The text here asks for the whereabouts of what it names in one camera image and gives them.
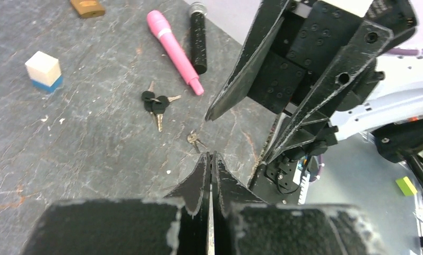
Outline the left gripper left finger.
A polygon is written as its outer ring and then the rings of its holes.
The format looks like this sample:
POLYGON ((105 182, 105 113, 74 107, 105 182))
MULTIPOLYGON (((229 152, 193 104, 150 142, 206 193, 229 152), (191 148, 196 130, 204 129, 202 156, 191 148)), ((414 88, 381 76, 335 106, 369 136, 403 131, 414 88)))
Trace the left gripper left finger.
POLYGON ((167 198, 182 198, 177 254, 207 254, 211 186, 211 155, 200 155, 193 171, 170 191, 167 198))

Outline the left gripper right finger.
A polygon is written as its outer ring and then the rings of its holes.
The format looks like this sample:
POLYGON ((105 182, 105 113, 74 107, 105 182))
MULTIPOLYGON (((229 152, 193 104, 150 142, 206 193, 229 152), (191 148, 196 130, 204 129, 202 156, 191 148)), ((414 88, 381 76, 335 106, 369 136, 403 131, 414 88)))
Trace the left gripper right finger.
POLYGON ((242 213, 246 207, 264 205, 264 201, 228 171, 219 152, 211 157, 211 177, 215 254, 241 254, 239 241, 250 231, 242 213))

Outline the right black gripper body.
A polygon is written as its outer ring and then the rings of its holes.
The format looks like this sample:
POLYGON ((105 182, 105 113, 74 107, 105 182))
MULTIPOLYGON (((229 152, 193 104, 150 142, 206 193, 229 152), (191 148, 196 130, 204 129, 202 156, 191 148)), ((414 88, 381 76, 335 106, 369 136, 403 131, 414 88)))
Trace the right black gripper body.
MULTIPOLYGON (((310 1, 307 17, 293 11, 283 13, 284 21, 276 34, 261 69, 248 91, 248 97, 278 114, 290 102, 299 105, 312 85, 324 73, 340 48, 345 46, 363 19, 391 29, 394 39, 383 54, 408 40, 417 19, 409 1, 373 1, 364 17, 359 17, 325 1, 310 1)), ((345 88, 342 96, 330 101, 336 111, 360 105, 377 84, 385 79, 375 71, 377 60, 345 88)))

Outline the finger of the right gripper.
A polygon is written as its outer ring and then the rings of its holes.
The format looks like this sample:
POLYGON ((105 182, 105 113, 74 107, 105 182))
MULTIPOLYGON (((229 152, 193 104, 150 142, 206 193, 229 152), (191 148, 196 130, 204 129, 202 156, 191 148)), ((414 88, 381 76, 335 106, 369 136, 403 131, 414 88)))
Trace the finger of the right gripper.
POLYGON ((261 69, 279 32, 290 1, 261 1, 232 74, 210 105, 205 120, 214 121, 241 102, 261 69))
POLYGON ((281 125, 279 137, 264 156, 270 163, 282 152, 314 142, 316 136, 299 129, 328 101, 342 92, 394 38, 391 29, 364 20, 349 42, 341 47, 324 73, 297 107, 289 122, 281 125))

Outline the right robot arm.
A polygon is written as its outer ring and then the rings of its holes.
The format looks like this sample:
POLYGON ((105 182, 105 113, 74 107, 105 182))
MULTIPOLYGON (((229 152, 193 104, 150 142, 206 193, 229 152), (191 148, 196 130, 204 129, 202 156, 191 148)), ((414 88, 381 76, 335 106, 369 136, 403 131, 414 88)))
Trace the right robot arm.
POLYGON ((244 98, 276 115, 249 190, 303 204, 330 146, 371 130, 388 161, 423 186, 423 49, 411 1, 262 1, 239 60, 211 104, 216 120, 244 98))

